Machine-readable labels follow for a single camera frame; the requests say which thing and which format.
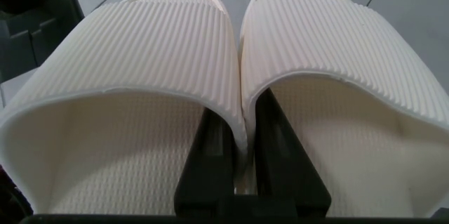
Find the ribbed strap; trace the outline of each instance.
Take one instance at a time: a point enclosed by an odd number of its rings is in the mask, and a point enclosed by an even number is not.
[[[229,18],[208,4],[125,2],[100,7],[8,104],[0,127],[49,103],[147,91],[187,98],[217,112],[244,152],[239,68],[230,26]]]
[[[249,137],[259,94],[299,74],[349,82],[395,110],[449,129],[445,91],[396,30],[365,6],[349,0],[255,0],[242,37],[242,106]]]

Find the black stand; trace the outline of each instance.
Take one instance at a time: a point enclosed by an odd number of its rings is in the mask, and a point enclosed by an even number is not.
[[[83,19],[77,0],[1,0],[1,6],[0,83],[42,65]]]

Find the white slide sandal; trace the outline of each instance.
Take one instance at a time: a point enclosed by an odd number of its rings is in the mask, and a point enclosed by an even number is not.
[[[125,0],[87,16],[8,102],[0,162],[35,213],[173,214],[203,106],[242,155],[220,0]]]
[[[248,140],[271,88],[332,197],[328,216],[425,217],[449,199],[449,98],[396,30],[350,0],[251,0]]]

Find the slipper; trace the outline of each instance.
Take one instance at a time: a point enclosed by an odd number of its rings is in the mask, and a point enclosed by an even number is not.
[[[35,213],[173,214],[203,107],[246,152],[220,0],[125,0],[87,16],[8,102],[0,162]]]
[[[431,216],[449,199],[449,98],[396,30],[350,0],[251,0],[248,145],[270,88],[326,185],[328,216]]]

